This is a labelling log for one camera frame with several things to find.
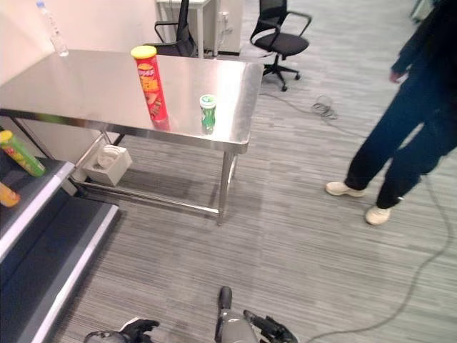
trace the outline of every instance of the office chair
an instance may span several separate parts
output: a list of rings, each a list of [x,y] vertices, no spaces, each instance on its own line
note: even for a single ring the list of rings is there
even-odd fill
[[[266,64],[263,75],[276,74],[282,81],[282,91],[287,90],[286,82],[282,76],[282,71],[289,71],[295,73],[295,80],[300,79],[300,72],[298,70],[290,69],[278,64],[279,57],[286,59],[287,56],[293,56],[305,50],[309,42],[302,37],[305,30],[311,23],[312,17],[305,13],[298,13],[295,11],[287,10],[287,0],[260,0],[260,11],[257,20],[256,28],[251,35],[251,43],[260,49],[268,52],[275,52],[276,57],[273,64]],[[307,19],[306,25],[301,30],[299,35],[285,34],[281,32],[281,25],[289,14],[302,16]],[[253,41],[253,38],[261,32],[274,29],[274,33],[266,34]]]
[[[147,43],[144,45],[152,45],[157,49],[158,55],[169,56],[184,56],[195,57],[196,44],[189,31],[189,24],[187,22],[187,14],[189,12],[189,0],[183,0],[179,9],[178,21],[156,21],[154,30],[159,36],[161,43]],[[160,26],[175,26],[176,28],[176,41],[166,43],[160,35],[158,28]]]

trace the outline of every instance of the white box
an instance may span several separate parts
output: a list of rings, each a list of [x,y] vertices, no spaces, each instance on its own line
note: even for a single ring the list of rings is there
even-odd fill
[[[83,170],[95,182],[116,186],[121,177],[131,166],[131,157],[126,148],[121,148],[118,146],[117,149],[120,151],[119,155],[116,157],[110,167],[104,169],[97,162],[97,156],[99,152],[102,151],[102,149],[103,148],[98,150],[94,155],[90,157],[90,159],[83,166]]]

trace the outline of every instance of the dark jacket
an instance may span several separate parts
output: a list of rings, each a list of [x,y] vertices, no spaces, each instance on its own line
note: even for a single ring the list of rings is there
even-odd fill
[[[400,51],[392,66],[406,84],[436,90],[457,109],[457,0],[443,0]]]

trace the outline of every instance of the dark jeans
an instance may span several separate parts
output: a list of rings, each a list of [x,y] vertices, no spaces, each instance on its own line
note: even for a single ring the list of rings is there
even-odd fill
[[[376,205],[387,209],[399,203],[431,172],[442,156],[457,146],[457,113],[430,91],[402,86],[386,113],[351,162],[345,184],[361,190],[392,158]],[[405,138],[422,129],[403,148]]]

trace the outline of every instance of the chair backrest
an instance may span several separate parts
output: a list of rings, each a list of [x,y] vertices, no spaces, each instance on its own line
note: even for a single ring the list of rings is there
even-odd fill
[[[176,30],[176,45],[181,56],[191,56],[195,50],[195,41],[189,31],[187,16],[189,13],[189,0],[182,0],[179,9],[178,29]]]
[[[270,21],[279,26],[283,24],[287,16],[287,0],[259,0],[258,19]],[[271,26],[265,25],[257,21],[251,38],[258,33],[271,29]]]

